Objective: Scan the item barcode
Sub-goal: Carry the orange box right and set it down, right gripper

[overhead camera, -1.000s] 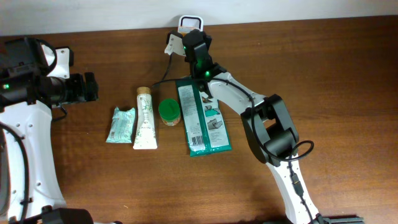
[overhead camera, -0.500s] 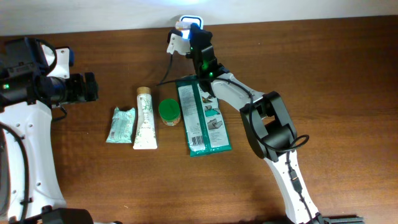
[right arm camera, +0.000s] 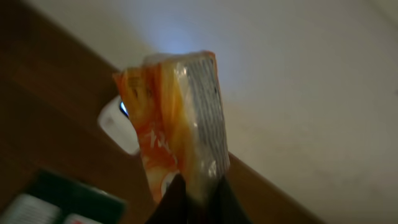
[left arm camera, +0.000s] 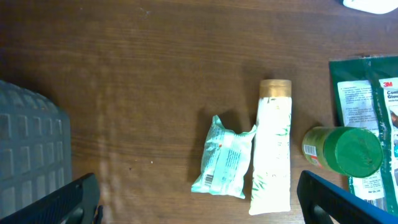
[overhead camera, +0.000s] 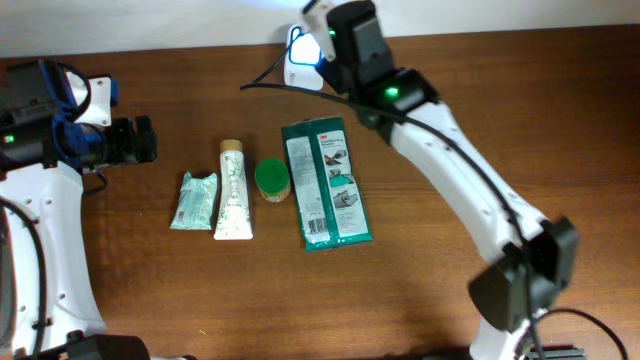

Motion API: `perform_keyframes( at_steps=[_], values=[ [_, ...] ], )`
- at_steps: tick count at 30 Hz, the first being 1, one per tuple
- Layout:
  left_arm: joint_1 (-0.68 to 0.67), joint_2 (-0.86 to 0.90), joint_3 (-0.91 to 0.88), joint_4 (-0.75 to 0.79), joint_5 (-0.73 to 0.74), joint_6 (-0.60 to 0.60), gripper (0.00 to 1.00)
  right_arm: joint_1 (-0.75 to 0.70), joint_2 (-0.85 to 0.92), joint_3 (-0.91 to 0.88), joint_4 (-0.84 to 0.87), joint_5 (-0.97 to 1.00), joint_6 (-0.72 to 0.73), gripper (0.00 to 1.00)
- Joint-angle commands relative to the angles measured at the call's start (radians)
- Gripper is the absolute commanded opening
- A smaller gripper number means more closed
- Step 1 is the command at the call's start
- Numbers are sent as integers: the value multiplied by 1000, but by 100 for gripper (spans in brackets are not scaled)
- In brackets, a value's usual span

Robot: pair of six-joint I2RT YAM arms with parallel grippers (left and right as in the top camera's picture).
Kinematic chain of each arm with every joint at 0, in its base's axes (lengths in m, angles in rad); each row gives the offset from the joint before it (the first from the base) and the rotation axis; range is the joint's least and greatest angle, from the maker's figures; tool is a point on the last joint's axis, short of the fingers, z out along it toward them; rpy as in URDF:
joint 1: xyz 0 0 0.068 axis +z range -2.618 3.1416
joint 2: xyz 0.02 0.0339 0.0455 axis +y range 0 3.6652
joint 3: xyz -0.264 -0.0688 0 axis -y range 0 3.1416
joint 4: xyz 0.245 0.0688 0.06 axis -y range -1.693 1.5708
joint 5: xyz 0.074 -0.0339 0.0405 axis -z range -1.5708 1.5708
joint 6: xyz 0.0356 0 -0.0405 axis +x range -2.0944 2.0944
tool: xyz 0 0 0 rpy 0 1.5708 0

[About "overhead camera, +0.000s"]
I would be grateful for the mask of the green lid small jar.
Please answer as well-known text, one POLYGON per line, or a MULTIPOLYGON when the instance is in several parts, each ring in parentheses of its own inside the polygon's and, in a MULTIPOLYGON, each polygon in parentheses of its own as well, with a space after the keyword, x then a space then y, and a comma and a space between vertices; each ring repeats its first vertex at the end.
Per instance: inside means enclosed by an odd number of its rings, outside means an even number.
POLYGON ((283 201, 291 190, 289 170, 277 158, 265 159, 257 165, 255 181, 259 192, 269 202, 283 201))

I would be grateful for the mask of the green wipes packet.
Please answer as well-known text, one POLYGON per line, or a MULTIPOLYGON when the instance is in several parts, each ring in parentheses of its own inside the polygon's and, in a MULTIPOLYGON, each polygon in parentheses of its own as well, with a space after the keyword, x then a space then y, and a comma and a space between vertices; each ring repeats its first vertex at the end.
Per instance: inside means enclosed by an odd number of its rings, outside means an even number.
POLYGON ((371 242, 343 118, 298 122, 282 128, 281 134, 305 250, 371 242))

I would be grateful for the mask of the light teal tissue pack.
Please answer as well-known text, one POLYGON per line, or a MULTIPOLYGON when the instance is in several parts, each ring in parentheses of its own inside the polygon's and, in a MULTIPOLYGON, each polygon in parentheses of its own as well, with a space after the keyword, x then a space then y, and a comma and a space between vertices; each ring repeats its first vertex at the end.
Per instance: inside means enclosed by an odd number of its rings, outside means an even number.
POLYGON ((215 173, 204 178, 195 178, 190 172, 186 172, 170 228, 211 230, 217 189, 218 177, 215 173))

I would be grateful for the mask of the white cream tube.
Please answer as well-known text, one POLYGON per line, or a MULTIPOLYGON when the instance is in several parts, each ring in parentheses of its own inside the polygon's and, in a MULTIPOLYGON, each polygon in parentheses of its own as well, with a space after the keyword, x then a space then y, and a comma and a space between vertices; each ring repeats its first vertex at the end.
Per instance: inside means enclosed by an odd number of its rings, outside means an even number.
POLYGON ((226 139, 220 144, 221 197, 214 239, 251 240, 248 185, 243 144, 226 139))

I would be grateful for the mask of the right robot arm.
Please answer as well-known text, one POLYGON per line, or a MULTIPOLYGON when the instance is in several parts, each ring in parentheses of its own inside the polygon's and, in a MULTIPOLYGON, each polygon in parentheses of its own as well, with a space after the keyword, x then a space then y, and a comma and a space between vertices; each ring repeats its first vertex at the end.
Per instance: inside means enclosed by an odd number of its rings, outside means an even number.
POLYGON ((481 315, 473 359, 542 359, 535 322, 571 282, 579 234, 520 197, 463 134, 415 69, 395 65, 370 1, 302 10, 323 58, 317 70, 360 122, 410 161, 454 210, 488 267, 468 285, 481 315))

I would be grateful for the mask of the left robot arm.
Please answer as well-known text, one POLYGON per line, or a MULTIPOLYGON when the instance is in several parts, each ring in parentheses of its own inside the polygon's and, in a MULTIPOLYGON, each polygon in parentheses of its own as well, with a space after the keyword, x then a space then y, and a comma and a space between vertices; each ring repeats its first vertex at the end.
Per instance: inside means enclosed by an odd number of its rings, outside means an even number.
POLYGON ((88 271, 83 178, 152 162, 146 116, 113 118, 118 87, 51 60, 12 66, 1 93, 1 351, 15 359, 146 359, 110 335, 88 271))

